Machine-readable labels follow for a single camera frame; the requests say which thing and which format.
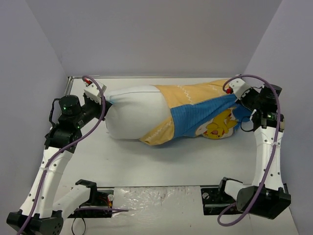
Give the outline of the white pillow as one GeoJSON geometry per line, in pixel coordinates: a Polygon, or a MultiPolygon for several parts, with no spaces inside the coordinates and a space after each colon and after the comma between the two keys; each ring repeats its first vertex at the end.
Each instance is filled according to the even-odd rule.
{"type": "Polygon", "coordinates": [[[171,116],[163,94],[152,85],[111,91],[106,100],[112,104],[106,127],[117,140],[138,140],[171,116]]]}

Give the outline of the blue yellow Pikachu pillowcase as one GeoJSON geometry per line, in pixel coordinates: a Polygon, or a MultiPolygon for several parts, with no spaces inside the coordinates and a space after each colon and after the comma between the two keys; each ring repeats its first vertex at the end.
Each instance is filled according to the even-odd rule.
{"type": "Polygon", "coordinates": [[[170,113],[140,141],[160,145],[182,137],[230,137],[251,111],[237,103],[234,94],[223,91],[225,82],[220,79],[193,85],[157,85],[170,113]]]}

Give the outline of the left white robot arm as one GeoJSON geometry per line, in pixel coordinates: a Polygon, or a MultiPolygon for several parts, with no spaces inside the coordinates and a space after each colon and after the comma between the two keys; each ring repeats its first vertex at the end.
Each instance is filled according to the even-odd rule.
{"type": "Polygon", "coordinates": [[[81,180],[60,201],[55,195],[64,170],[77,144],[88,137],[105,119],[111,106],[104,96],[84,93],[84,105],[75,95],[58,98],[61,114],[46,134],[41,166],[26,200],[6,223],[19,235],[58,235],[64,221],[80,205],[98,200],[96,183],[81,180]]]}

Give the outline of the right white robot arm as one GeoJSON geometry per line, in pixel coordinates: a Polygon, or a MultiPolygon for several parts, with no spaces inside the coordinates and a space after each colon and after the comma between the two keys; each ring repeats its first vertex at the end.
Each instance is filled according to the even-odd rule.
{"type": "Polygon", "coordinates": [[[280,170],[280,148],[284,133],[284,116],[278,96],[281,87],[264,84],[259,91],[249,85],[231,84],[240,103],[252,113],[253,133],[256,139],[256,167],[250,186],[224,177],[217,189],[222,202],[233,199],[242,215],[247,213],[275,219],[291,204],[291,195],[285,191],[280,170]]]}

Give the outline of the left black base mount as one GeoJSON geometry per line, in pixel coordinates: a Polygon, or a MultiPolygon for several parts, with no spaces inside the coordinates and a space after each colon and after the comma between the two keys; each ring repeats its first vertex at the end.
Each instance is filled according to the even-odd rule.
{"type": "MultiPolygon", "coordinates": [[[[105,207],[105,208],[112,208],[114,200],[114,189],[112,188],[105,188],[100,189],[97,194],[96,198],[92,203],[84,203],[80,206],[82,207],[105,207]]],[[[111,211],[101,211],[101,210],[84,210],[84,211],[76,211],[72,213],[68,218],[111,218],[112,212],[111,211]]]]}

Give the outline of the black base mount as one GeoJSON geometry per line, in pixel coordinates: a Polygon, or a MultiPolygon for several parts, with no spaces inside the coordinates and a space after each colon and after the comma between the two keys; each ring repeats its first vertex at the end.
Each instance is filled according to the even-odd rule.
{"type": "MultiPolygon", "coordinates": [[[[80,206],[82,207],[105,207],[105,208],[112,208],[114,200],[114,189],[112,188],[105,188],[100,189],[97,194],[96,198],[92,203],[84,203],[80,206]]],[[[112,212],[111,211],[101,211],[101,210],[84,210],[84,211],[76,211],[72,213],[68,218],[111,218],[112,212]]]]}
{"type": "Polygon", "coordinates": [[[201,187],[203,214],[208,216],[219,215],[226,207],[235,203],[228,195],[220,194],[218,186],[201,187]]]}

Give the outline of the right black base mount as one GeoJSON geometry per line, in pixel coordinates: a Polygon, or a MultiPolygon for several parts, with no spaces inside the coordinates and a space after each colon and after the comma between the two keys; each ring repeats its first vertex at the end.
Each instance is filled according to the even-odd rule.
{"type": "Polygon", "coordinates": [[[203,214],[208,216],[219,215],[226,207],[235,203],[228,195],[220,194],[218,186],[201,187],[203,214]]]}

